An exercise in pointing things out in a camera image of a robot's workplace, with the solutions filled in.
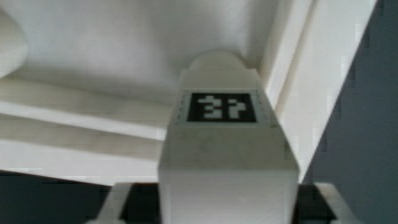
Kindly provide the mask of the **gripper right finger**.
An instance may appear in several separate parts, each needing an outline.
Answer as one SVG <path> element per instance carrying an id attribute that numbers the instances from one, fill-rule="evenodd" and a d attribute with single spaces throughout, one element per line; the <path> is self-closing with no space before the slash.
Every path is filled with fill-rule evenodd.
<path id="1" fill-rule="evenodd" d="M 331 183 L 299 186 L 294 224 L 353 224 L 353 210 Z"/>

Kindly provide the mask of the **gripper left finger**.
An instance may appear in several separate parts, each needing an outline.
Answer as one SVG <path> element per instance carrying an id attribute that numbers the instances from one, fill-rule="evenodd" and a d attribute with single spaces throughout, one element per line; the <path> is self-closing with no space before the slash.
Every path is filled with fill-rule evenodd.
<path id="1" fill-rule="evenodd" d="M 91 224 L 162 224 L 157 183 L 118 183 Z"/>

